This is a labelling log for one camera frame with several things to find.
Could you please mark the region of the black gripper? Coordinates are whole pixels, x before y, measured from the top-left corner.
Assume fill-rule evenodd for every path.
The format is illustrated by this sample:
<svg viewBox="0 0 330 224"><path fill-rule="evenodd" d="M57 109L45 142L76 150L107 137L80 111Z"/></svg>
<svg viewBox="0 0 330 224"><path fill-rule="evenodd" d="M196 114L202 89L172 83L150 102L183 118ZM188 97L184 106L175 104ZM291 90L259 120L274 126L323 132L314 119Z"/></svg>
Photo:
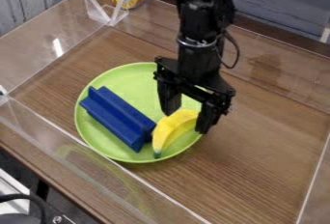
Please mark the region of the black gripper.
<svg viewBox="0 0 330 224"><path fill-rule="evenodd" d="M168 116L178 110L186 95L202 104L195 131L207 134L220 115L228 113L236 90L216 70L204 72L194 66L182 69L180 62L167 57L158 57L155 63L154 78L164 114Z"/></svg>

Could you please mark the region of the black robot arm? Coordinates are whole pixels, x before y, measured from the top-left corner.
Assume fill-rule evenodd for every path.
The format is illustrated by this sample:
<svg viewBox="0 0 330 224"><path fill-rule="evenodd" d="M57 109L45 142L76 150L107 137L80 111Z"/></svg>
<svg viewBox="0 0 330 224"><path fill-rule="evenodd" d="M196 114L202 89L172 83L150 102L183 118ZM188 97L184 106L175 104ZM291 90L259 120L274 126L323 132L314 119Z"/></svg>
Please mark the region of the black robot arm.
<svg viewBox="0 0 330 224"><path fill-rule="evenodd" d="M236 94L220 69L236 65L223 60L224 44L236 40L228 33L235 19L234 0L175 0L180 20L178 57L156 57L158 93L163 112L171 115L188 96L202 104L195 131L206 134L230 111Z"/></svg>

